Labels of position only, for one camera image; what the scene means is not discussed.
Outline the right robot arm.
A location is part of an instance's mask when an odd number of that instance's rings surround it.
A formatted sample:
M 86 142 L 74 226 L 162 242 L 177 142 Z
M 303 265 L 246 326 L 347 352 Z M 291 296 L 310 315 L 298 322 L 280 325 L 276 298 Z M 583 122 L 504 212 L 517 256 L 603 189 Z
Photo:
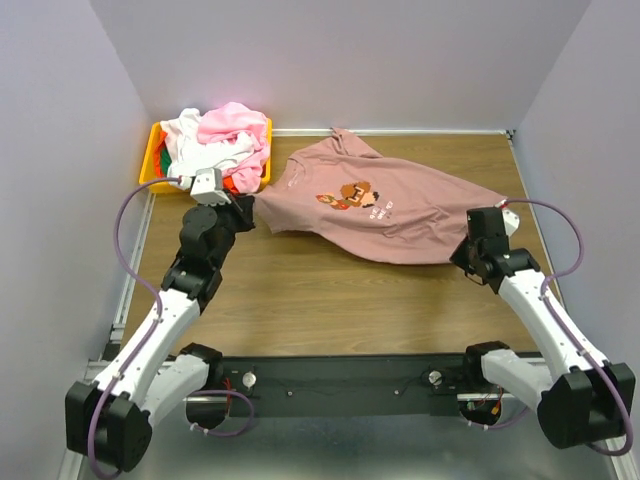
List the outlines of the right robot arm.
M 534 367 L 501 342 L 467 348 L 463 369 L 472 384 L 499 386 L 537 416 L 558 449 L 586 445 L 610 457 L 634 443 L 631 409 L 636 377 L 613 364 L 575 325 L 526 249 L 511 247 L 519 226 L 510 200 L 467 213 L 467 233 L 451 262 L 489 286 L 524 324 L 545 365 Z

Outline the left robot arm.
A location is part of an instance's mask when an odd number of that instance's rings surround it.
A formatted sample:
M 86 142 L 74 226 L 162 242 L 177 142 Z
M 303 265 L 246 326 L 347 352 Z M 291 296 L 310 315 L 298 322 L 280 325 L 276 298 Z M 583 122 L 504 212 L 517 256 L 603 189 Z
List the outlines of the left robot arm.
M 154 428 L 183 399 L 210 396 L 228 409 L 245 405 L 225 377 L 219 351 L 190 344 L 170 367 L 169 352 L 205 311 L 221 282 L 221 268 L 239 233 L 254 229 L 252 195 L 187 211 L 180 247 L 141 325 L 91 382 L 76 382 L 65 397 L 66 444 L 84 455 L 99 479 L 115 479 L 144 456 Z

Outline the dusty pink mario t-shirt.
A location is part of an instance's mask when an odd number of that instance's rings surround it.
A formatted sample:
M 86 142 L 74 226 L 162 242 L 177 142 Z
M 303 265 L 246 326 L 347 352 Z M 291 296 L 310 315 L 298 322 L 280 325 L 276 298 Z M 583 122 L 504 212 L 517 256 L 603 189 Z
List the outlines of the dusty pink mario t-shirt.
M 255 197 L 274 233 L 311 232 L 366 260 L 444 264 L 465 238 L 467 212 L 504 199 L 492 190 L 408 160 L 385 157 L 354 133 L 294 152 Z

